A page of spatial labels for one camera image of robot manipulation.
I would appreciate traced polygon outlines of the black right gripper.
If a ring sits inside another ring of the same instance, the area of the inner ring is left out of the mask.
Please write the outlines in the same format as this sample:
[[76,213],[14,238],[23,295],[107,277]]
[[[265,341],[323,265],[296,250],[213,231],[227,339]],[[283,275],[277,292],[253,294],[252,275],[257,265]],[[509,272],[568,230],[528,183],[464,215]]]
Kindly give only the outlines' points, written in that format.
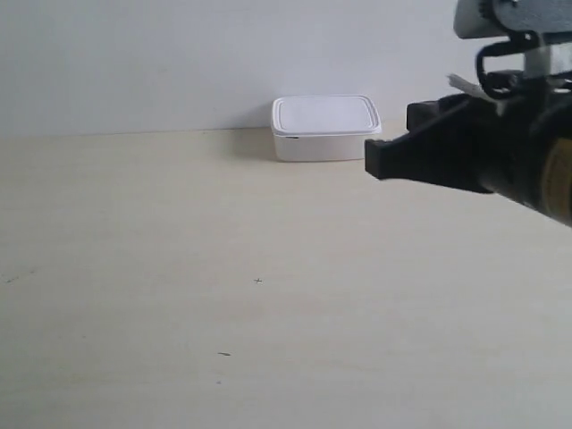
[[367,173],[558,209],[558,97],[525,98],[503,113],[468,95],[415,102],[406,129],[395,139],[365,141]]

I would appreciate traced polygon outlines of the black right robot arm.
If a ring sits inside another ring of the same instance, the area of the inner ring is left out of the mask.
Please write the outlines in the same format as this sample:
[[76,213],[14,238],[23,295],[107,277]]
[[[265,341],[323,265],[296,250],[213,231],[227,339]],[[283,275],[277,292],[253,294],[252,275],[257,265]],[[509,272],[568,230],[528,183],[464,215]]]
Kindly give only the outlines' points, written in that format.
[[569,93],[513,100],[503,113],[467,94],[412,103],[406,128],[396,139],[366,140],[367,173],[498,194],[571,224]]

